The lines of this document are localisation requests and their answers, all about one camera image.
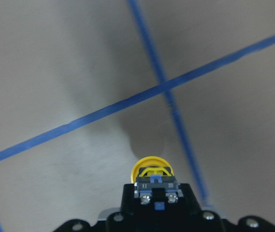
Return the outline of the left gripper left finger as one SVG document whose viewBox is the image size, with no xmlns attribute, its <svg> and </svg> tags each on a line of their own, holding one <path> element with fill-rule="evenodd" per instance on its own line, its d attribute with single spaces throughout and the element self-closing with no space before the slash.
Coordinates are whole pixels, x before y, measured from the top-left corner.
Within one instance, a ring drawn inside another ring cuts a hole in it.
<svg viewBox="0 0 275 232">
<path fill-rule="evenodd" d="M 71 219 L 57 227 L 55 232 L 133 232 L 134 222 L 134 185 L 123 186 L 121 206 L 118 211 L 98 220 L 95 225 L 82 219 Z"/>
</svg>

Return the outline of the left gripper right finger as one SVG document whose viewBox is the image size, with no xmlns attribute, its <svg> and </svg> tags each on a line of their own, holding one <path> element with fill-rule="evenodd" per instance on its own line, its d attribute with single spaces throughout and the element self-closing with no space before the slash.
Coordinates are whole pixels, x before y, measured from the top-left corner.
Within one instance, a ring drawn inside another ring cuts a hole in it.
<svg viewBox="0 0 275 232">
<path fill-rule="evenodd" d="M 258 216 L 245 216 L 233 224 L 212 210 L 203 210 L 189 184 L 180 184 L 185 222 L 190 232 L 275 232 L 275 224 Z"/>
</svg>

